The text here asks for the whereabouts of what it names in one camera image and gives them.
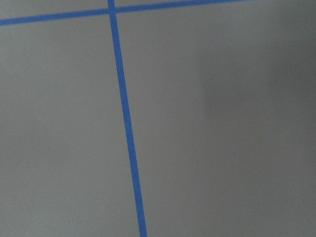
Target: vertical blue line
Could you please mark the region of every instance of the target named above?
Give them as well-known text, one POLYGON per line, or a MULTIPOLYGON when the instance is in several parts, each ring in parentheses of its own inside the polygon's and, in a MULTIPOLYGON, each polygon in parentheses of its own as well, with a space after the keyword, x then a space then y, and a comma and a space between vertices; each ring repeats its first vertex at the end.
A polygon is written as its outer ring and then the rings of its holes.
POLYGON ((117 22, 114 0, 108 0, 108 6, 109 6, 109 15, 110 15, 115 61, 117 65, 118 86, 119 86, 120 100, 121 100, 122 110, 123 110, 126 139, 127 139, 129 163, 130 163, 130 168, 131 168, 131 173, 132 173, 132 182, 133 182, 133 188, 134 188, 139 234, 140 234, 140 237, 147 237, 142 192, 141 192, 140 182, 139 182, 135 144, 134 144, 134 137, 133 137, 133 130, 132 130, 132 122, 131 122, 130 112, 129 112, 128 97, 127 97, 125 75, 124 75, 124 68, 123 68, 123 59, 122 59, 122 53, 120 49, 119 30, 118 30, 118 22, 117 22))

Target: horizontal blue line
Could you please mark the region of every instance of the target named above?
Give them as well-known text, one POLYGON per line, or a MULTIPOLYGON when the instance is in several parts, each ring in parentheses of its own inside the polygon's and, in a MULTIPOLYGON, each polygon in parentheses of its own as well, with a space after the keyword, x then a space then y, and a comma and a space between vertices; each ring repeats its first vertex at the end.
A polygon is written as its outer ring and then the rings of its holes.
POLYGON ((154 4, 143 4, 135 6, 121 6, 116 8, 117 13, 132 12, 132 11, 146 11, 146 10, 156 10, 156 9, 166 9, 174 7, 184 7, 184 6, 195 6, 195 5, 205 5, 205 4, 215 4, 215 3, 225 3, 234 1, 244 1, 244 0, 189 0, 189 1, 170 1, 154 4))
POLYGON ((105 14, 109 14, 109 10, 107 8, 85 10, 85 11, 71 11, 71 12, 38 15, 38 16, 16 17, 16 18, 9 18, 9 19, 0 19, 0 26, 32 23, 32 22, 38 22, 38 21, 52 21, 52 20, 60 20, 60 19, 67 19, 67 18, 78 18, 78 17, 86 17, 86 16, 97 16, 97 15, 105 15, 105 14))

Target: gray wall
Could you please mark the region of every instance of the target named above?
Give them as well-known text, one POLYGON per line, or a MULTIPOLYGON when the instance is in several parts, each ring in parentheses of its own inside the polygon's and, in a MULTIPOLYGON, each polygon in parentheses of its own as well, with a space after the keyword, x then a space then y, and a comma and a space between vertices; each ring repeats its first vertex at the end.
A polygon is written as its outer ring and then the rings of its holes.
MULTIPOLYGON (((1 14, 52 12, 18 3, 1 14)), ((316 235, 315 12, 118 14, 149 237, 316 235)), ((0 42, 0 236, 138 236, 109 17, 4 26, 0 42)))

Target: court line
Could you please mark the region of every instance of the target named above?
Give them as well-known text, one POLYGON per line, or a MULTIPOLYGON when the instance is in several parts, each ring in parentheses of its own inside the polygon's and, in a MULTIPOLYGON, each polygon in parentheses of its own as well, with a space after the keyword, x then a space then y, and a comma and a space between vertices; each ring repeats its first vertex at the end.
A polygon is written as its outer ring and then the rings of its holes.
MULTIPOLYGON (((246 1, 246 0, 170 1, 170 2, 162 2, 162 3, 154 3, 154 4, 142 4, 142 5, 135 5, 135 6, 120 6, 120 7, 114 8, 114 10, 116 13, 125 13, 125 12, 134 12, 134 11, 147 11, 147 10, 157 10, 157 9, 166 9, 166 8, 175 8, 175 7, 216 4, 216 3, 225 3, 225 2, 234 2, 234 1, 246 1)), ((35 16, 15 17, 15 18, 0 19, 0 26, 25 24, 25 23, 40 22, 40 21, 53 21, 53 20, 87 17, 87 16, 98 16, 98 15, 106 15, 106 14, 109 14, 108 8, 84 10, 84 11, 70 11, 70 12, 61 12, 61 13, 35 15, 35 16)))
POLYGON ((139 181, 134 136, 133 136, 132 122, 131 122, 131 117, 130 117, 130 112, 129 112, 128 96, 127 96, 126 83, 125 83, 122 53, 120 49, 119 29, 118 29, 118 22, 117 22, 117 17, 116 17, 116 12, 115 12, 114 0, 108 0, 108 6, 109 6, 109 15, 110 15, 110 24, 111 24, 111 31, 112 31, 113 48, 114 48, 114 54, 115 54, 115 62, 116 62, 117 73, 118 73, 118 86, 119 86, 120 100, 121 100, 122 110, 123 110, 123 119, 124 119, 124 125, 125 125, 129 163, 130 163, 132 182, 133 182, 133 188, 134 188, 136 213, 137 213, 137 219, 138 219, 138 229, 139 229, 140 237, 147 237, 142 192, 141 192, 140 181, 139 181))

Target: blue stripe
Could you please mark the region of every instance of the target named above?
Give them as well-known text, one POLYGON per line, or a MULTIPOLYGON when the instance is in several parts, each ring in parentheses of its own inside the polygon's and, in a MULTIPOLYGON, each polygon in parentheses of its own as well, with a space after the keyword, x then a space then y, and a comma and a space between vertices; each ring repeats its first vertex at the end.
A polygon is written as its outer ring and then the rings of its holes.
POLYGON ((140 234, 140 237, 147 237, 142 192, 141 192, 140 182, 139 182, 137 158, 136 158, 136 151, 135 151, 135 144, 134 144, 134 137, 133 137, 133 130, 132 130, 132 122, 131 122, 130 112, 129 112, 128 96, 127 96, 127 90, 126 90, 126 84, 125 84, 123 59, 122 59, 122 53, 120 49, 119 30, 118 30, 114 0, 108 0, 108 5, 109 5, 109 14, 110 14, 110 23, 111 23, 115 61, 117 65, 120 100, 121 100, 122 110, 123 110, 129 163, 130 163, 130 168, 131 168, 131 173, 132 173, 132 182, 133 182, 133 188, 134 188, 139 234, 140 234))
POLYGON ((189 0, 189 1, 170 1, 154 4, 143 4, 135 6, 121 6, 116 8, 117 13, 123 12, 133 12, 133 11, 147 11, 174 7, 184 7, 184 6, 196 6, 205 4, 215 4, 215 3, 225 3, 234 1, 245 1, 245 0, 189 0))
POLYGON ((85 11, 71 11, 71 12, 38 15, 38 16, 17 17, 17 18, 9 18, 9 19, 0 19, 0 26, 32 23, 32 22, 38 22, 38 21, 52 21, 52 20, 86 17, 86 16, 97 16, 97 15, 105 15, 105 14, 109 14, 109 10, 107 8, 85 10, 85 11))

